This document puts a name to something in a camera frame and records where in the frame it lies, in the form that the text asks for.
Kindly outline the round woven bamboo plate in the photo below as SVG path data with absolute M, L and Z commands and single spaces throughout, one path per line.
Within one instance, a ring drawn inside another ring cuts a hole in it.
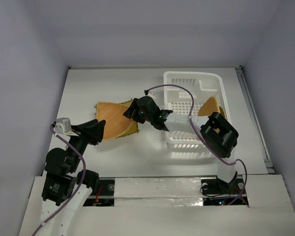
M 210 97 L 199 109 L 198 116 L 210 116 L 213 112 L 220 113 L 224 118 L 226 117 L 224 109 L 219 105 L 218 99 L 215 96 Z

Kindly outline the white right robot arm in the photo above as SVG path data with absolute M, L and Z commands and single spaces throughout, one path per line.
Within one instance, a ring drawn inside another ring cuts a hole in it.
M 237 145 L 239 134 L 221 113 L 213 111 L 204 116 L 191 116 L 162 110 L 149 96 L 123 103 L 98 102 L 95 108 L 96 119 L 106 122 L 103 136 L 105 141 L 134 134 L 139 130 L 138 124 L 145 122 L 160 131 L 196 134 L 221 161 L 218 166 L 217 189 L 227 193 L 234 188 L 237 172 L 232 150 Z

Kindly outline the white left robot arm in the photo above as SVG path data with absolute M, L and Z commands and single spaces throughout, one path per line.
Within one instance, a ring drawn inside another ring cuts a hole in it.
M 66 147 L 54 148 L 46 155 L 42 209 L 34 236 L 72 235 L 86 199 L 99 190 L 99 174 L 87 170 L 83 154 L 87 146 L 102 141 L 105 124 L 105 120 L 93 119 L 72 125 L 69 118 L 58 118 L 51 124 L 50 131 Z

